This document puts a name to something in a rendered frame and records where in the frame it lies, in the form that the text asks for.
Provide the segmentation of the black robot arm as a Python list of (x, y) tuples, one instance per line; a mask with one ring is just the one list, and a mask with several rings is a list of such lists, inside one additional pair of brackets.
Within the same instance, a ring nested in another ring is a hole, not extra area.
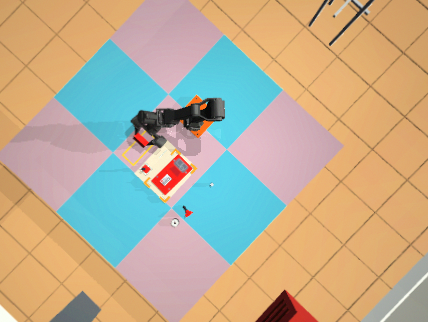
[[(200, 110), (200, 106), (205, 103), (207, 103), (206, 108)], [(189, 131), (200, 130), (205, 120), (218, 122), (223, 119), (225, 119), (225, 101), (222, 101), (222, 98), (206, 98), (200, 103), (192, 103), (190, 106), (178, 110), (163, 108), (156, 109), (156, 113), (144, 110), (140, 110), (138, 113), (140, 124), (154, 125), (157, 128), (172, 128), (183, 120), (183, 127)]]

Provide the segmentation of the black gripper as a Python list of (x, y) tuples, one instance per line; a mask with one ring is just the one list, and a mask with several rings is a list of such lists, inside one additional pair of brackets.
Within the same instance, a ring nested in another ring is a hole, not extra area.
[(140, 124), (138, 122), (138, 115), (135, 116), (131, 120), (131, 123), (135, 127), (135, 135), (137, 133), (139, 133), (139, 131), (141, 130), (141, 128), (143, 128), (147, 133), (149, 133), (151, 136), (153, 136), (155, 138), (152, 141), (150, 141), (146, 146), (155, 145), (155, 146), (161, 148), (167, 142), (167, 139), (165, 139), (163, 136), (160, 136), (160, 135), (156, 134), (161, 128), (157, 128), (156, 126), (149, 125), (149, 124), (148, 125), (146, 125), (146, 124)]

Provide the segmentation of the black toy tyre with white hub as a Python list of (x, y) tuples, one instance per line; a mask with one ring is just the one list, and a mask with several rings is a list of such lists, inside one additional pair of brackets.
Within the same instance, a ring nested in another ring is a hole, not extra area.
[[(176, 222), (176, 223), (175, 223), (175, 222)], [(172, 224), (172, 226), (174, 226), (174, 227), (178, 226), (178, 224), (179, 224), (179, 219), (174, 218), (174, 219), (172, 220), (171, 224)]]

